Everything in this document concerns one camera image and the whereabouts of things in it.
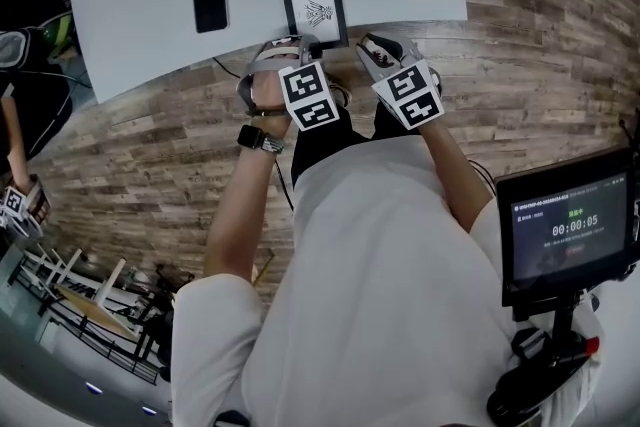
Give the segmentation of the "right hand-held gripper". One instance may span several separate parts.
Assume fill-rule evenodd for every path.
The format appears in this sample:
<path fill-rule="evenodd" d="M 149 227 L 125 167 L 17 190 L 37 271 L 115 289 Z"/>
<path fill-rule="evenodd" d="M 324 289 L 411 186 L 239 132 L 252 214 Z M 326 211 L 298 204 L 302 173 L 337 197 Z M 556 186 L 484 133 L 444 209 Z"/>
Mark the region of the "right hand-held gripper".
<path fill-rule="evenodd" d="M 418 61 L 415 42 L 389 31 L 372 31 L 367 38 L 356 44 L 356 53 L 376 82 L 372 89 L 387 110 L 408 130 L 442 116 L 445 111 L 432 70 L 425 59 Z M 398 59 L 399 65 L 379 67 L 366 48 L 369 41 L 388 50 Z"/>

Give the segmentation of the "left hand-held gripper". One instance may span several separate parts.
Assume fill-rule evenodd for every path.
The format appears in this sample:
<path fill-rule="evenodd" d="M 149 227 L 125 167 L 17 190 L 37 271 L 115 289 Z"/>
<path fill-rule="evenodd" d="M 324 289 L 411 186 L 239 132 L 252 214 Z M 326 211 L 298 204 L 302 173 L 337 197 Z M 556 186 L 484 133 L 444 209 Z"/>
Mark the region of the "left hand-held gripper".
<path fill-rule="evenodd" d="M 288 115 L 301 131 L 339 119 L 322 64 L 319 40 L 313 35 L 286 35 L 267 41 L 239 81 L 237 92 L 251 117 Z M 277 71 L 285 101 L 282 110 L 258 110 L 252 100 L 253 75 Z"/>

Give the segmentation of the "black picture frame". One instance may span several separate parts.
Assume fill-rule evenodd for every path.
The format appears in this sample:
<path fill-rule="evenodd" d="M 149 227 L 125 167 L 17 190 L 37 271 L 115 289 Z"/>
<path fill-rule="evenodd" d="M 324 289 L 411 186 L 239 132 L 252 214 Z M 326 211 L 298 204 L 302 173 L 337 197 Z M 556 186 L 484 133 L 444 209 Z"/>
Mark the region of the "black picture frame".
<path fill-rule="evenodd" d="M 283 0 L 290 34 L 316 38 L 322 50 L 349 46 L 342 0 Z"/>

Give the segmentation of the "person's left forearm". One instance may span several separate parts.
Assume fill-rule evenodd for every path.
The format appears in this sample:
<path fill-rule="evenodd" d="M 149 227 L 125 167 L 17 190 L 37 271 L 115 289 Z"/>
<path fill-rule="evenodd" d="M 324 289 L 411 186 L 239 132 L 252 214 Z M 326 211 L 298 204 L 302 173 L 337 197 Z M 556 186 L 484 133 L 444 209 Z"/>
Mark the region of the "person's left forearm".
<path fill-rule="evenodd" d="M 251 280 L 276 154 L 242 147 L 209 230 L 204 275 Z"/>

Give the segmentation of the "person's right forearm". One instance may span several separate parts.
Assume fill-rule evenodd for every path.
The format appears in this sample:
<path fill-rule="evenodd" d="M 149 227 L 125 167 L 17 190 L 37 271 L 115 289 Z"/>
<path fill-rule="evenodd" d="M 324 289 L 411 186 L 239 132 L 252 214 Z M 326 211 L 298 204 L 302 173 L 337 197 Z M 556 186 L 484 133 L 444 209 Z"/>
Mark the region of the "person's right forearm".
<path fill-rule="evenodd" d="M 450 211 L 470 232 L 491 193 L 445 124 L 437 119 L 418 128 L 432 156 Z"/>

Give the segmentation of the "person's left hand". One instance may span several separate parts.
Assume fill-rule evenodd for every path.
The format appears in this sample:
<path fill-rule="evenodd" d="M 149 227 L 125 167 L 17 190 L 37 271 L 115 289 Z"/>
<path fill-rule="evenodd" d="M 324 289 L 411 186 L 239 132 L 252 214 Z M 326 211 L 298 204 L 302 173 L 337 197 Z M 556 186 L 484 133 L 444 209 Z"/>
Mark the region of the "person's left hand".
<path fill-rule="evenodd" d="M 253 75 L 252 100 L 258 110 L 285 109 L 284 96 L 277 71 L 263 71 Z"/>

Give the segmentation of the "black wristwatch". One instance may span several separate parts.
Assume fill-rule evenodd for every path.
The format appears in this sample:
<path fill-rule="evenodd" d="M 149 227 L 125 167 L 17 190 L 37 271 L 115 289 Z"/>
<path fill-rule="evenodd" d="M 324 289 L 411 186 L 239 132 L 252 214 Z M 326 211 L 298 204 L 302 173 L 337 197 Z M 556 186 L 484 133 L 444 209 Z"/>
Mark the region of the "black wristwatch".
<path fill-rule="evenodd" d="M 243 125 L 237 138 L 239 146 L 252 150 L 262 150 L 279 155 L 284 149 L 284 141 L 265 132 L 259 127 Z"/>

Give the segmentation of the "black trousers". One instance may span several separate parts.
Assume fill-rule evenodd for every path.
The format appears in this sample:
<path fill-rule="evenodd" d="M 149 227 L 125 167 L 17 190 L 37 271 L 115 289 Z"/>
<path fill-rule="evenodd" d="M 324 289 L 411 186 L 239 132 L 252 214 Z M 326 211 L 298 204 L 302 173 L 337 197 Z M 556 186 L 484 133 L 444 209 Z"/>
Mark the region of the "black trousers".
<path fill-rule="evenodd" d="M 371 138 L 353 129 L 351 116 L 345 107 L 338 106 L 337 110 L 337 121 L 298 133 L 291 164 L 293 187 L 305 171 L 350 146 L 420 134 L 417 128 L 408 130 L 381 102 L 377 103 Z"/>

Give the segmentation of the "black monitor screen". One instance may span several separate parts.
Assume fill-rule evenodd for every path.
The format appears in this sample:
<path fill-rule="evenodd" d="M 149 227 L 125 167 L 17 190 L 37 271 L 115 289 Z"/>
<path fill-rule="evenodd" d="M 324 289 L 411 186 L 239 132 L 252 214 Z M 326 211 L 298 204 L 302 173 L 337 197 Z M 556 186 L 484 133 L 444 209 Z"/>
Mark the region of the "black monitor screen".
<path fill-rule="evenodd" d="M 640 261 L 635 185 L 629 147 L 498 178 L 503 305 L 566 297 Z"/>

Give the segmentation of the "white t-shirt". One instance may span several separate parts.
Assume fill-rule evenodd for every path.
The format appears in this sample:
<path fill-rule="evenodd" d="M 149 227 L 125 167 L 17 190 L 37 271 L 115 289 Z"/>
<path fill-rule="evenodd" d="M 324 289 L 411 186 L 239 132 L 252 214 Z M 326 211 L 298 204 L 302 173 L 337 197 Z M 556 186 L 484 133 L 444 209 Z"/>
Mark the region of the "white t-shirt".
<path fill-rule="evenodd" d="M 269 308 L 220 273 L 177 294 L 174 427 L 493 427 L 516 332 L 499 218 L 463 229 L 418 136 L 344 149 L 295 187 L 295 249 Z"/>

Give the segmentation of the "black metal railing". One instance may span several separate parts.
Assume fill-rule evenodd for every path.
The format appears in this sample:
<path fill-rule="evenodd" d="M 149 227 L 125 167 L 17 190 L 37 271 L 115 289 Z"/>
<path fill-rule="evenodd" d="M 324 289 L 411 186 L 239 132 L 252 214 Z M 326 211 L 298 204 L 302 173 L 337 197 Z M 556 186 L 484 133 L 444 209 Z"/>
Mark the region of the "black metal railing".
<path fill-rule="evenodd" d="M 158 311 L 154 294 L 136 286 L 135 271 L 118 283 L 124 259 L 102 281 L 75 272 L 83 256 L 77 250 L 65 261 L 53 249 L 24 250 L 8 284 L 38 301 L 40 318 L 61 326 L 118 368 L 151 385 L 167 380 L 169 366 L 159 343 L 145 332 L 145 323 Z"/>

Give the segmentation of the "black monitor mount rig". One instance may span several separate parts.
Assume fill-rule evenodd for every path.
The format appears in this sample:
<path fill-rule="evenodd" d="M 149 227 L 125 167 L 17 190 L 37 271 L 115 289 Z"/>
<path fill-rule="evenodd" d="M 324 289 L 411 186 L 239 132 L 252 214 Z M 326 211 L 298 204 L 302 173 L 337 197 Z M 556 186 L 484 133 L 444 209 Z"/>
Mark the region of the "black monitor mount rig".
<path fill-rule="evenodd" d="M 541 417 L 570 379 L 595 361 L 600 339 L 573 329 L 574 310 L 556 310 L 549 330 L 527 327 L 515 334 L 517 365 L 499 378 L 486 404 L 496 427 L 523 427 Z"/>

